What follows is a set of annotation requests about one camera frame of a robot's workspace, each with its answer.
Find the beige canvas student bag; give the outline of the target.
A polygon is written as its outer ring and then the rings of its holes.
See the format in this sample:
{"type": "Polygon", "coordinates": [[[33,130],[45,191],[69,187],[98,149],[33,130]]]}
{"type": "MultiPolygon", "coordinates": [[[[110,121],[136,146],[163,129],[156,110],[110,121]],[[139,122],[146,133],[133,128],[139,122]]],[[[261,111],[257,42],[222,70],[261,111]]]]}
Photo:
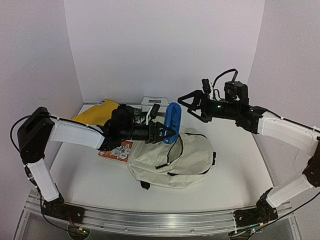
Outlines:
{"type": "Polygon", "coordinates": [[[207,136],[194,128],[183,127],[172,144],[138,141],[127,166],[144,189],[150,185],[185,189],[205,179],[216,155],[207,136]]]}

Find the blue pencil case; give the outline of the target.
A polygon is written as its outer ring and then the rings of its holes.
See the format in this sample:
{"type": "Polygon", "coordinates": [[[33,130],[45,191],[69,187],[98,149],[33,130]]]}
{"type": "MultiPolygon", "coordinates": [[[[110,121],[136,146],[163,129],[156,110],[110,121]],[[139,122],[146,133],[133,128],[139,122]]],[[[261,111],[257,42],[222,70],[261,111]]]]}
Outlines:
{"type": "Polygon", "coordinates": [[[164,117],[164,125],[170,128],[176,127],[177,138],[179,137],[181,118],[182,118],[181,106],[176,102],[170,103],[166,109],[166,113],[164,117]]]}

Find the dark Three Days book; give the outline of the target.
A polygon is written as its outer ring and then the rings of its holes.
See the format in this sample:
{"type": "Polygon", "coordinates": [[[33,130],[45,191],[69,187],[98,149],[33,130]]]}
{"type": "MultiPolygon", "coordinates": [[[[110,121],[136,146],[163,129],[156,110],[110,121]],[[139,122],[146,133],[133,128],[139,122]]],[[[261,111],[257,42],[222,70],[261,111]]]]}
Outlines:
{"type": "Polygon", "coordinates": [[[138,125],[148,125],[151,118],[151,108],[148,111],[143,111],[141,108],[129,107],[131,116],[129,117],[129,125],[138,124],[138,125]]]}

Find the white box with photo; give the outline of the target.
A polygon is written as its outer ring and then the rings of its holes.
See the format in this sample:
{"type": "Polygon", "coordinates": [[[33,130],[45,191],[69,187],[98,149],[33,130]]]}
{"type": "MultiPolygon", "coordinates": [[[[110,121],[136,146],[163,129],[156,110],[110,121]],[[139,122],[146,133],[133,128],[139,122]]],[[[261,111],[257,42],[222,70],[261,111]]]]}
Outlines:
{"type": "Polygon", "coordinates": [[[166,97],[150,97],[144,96],[141,105],[152,106],[153,104],[158,104],[160,106],[168,106],[168,99],[166,97]]]}

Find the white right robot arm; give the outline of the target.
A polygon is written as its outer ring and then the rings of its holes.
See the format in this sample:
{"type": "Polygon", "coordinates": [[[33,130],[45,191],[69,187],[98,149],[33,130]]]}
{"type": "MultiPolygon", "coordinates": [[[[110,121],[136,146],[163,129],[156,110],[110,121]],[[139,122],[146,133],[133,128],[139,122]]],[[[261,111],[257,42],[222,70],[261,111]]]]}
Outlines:
{"type": "Polygon", "coordinates": [[[217,100],[208,79],[202,79],[202,89],[178,98],[187,112],[203,123],[213,118],[234,120],[237,127],[290,144],[305,152],[310,159],[305,169],[286,183],[268,189],[255,207],[233,212],[236,225],[245,227],[276,220],[277,207],[300,193],[320,186],[320,130],[297,123],[249,104],[248,86],[240,81],[224,84],[224,99],[217,100]]]}

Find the yellow hardcover book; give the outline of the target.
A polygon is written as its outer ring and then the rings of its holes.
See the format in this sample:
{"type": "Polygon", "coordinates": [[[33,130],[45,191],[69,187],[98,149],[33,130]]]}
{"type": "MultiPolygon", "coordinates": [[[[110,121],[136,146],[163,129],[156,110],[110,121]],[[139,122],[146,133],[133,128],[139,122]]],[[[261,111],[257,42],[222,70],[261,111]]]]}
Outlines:
{"type": "Polygon", "coordinates": [[[103,126],[112,117],[112,111],[119,107],[119,103],[110,99],[104,99],[84,112],[80,113],[72,120],[87,125],[103,126]]]}

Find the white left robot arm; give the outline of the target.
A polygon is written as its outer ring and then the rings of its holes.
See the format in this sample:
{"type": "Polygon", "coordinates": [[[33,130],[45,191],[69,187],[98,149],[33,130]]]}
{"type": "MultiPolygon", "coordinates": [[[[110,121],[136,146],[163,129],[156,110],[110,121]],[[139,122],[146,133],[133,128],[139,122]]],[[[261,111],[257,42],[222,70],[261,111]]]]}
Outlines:
{"type": "Polygon", "coordinates": [[[14,147],[20,154],[28,180],[44,200],[41,212],[62,218],[69,212],[68,205],[58,190],[45,163],[48,142],[70,143],[99,151],[111,151],[127,140],[155,144],[176,137],[176,126],[154,122],[159,104],[154,104],[142,123],[135,120],[134,108],[120,104],[111,112],[104,125],[89,125],[51,115],[47,108],[19,119],[23,124],[17,130],[18,143],[14,147]]]}

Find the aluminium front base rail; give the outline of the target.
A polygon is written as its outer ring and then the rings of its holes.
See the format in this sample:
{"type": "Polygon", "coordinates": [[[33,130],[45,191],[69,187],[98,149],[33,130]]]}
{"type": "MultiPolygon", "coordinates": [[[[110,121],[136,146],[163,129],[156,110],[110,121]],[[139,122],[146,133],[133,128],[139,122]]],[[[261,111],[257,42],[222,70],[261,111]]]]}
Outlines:
{"type": "Polygon", "coordinates": [[[210,235],[236,231],[233,210],[200,212],[138,212],[83,206],[81,227],[112,233],[148,236],[210,235]]]}

